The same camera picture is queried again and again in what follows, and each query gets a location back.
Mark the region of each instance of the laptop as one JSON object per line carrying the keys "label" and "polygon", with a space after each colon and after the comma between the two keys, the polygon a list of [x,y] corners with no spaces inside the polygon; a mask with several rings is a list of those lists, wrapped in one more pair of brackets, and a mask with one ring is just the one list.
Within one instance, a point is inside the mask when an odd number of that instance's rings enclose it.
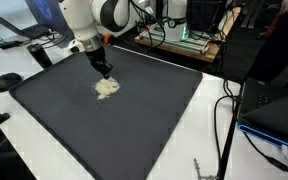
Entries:
{"label": "laptop", "polygon": [[243,115],[238,129],[275,146],[288,147],[288,97]]}
{"label": "laptop", "polygon": [[49,29],[45,26],[41,26],[39,24],[36,24],[34,26],[25,28],[23,30],[18,29],[13,24],[9,23],[2,17],[0,17],[0,24],[8,28],[9,30],[13,31],[15,34],[30,38],[30,39],[37,39],[42,36],[49,35]]}
{"label": "laptop", "polygon": [[288,146],[288,89],[248,78],[242,97],[238,129],[278,147]]}

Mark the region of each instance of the white table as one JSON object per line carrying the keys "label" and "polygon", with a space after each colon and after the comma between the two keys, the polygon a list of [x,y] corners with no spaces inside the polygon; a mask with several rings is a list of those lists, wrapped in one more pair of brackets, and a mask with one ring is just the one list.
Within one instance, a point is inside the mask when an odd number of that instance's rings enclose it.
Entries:
{"label": "white table", "polygon": [[[58,62],[68,55],[65,49],[57,47],[48,49],[47,53],[53,62]],[[26,79],[41,70],[25,47],[5,51],[0,49],[0,75],[16,72]],[[202,168],[202,175],[217,173],[213,109],[217,99],[224,96],[222,84],[222,79],[204,74],[201,84],[147,179],[196,180],[194,158]],[[239,92],[238,84],[230,82],[229,86],[234,94]],[[0,94],[0,112],[11,115],[0,128],[37,179],[93,179],[8,93]],[[220,147],[223,150],[232,118],[229,99],[219,104],[217,115]]]}

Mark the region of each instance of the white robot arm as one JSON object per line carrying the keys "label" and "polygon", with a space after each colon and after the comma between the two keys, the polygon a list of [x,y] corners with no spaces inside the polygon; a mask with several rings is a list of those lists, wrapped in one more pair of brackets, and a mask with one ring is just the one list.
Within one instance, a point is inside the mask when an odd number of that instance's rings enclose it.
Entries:
{"label": "white robot arm", "polygon": [[91,65],[108,79],[113,66],[105,60],[96,24],[113,32],[123,30],[129,19],[129,0],[59,0],[59,3],[75,40],[83,44]]}

